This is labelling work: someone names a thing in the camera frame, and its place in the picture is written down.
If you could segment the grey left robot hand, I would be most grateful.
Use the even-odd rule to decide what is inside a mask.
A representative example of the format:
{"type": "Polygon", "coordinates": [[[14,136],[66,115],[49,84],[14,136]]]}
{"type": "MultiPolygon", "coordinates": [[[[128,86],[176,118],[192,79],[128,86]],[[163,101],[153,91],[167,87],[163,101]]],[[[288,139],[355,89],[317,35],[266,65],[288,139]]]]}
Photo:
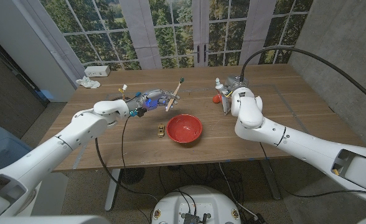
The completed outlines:
{"type": "Polygon", "coordinates": [[[180,96],[166,90],[149,90],[138,95],[138,104],[141,108],[146,108],[148,111],[158,107],[163,107],[169,111],[172,104],[177,104],[180,96]]]}

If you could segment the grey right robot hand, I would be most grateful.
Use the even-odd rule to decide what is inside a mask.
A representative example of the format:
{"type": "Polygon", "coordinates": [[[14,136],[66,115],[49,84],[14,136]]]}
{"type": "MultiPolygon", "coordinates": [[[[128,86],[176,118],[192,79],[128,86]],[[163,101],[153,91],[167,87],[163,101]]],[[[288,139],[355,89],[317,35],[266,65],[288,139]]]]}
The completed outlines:
{"type": "Polygon", "coordinates": [[[227,91],[234,92],[238,88],[248,88],[249,81],[246,78],[241,81],[240,78],[241,76],[239,75],[229,75],[225,80],[225,89],[227,91]]]}

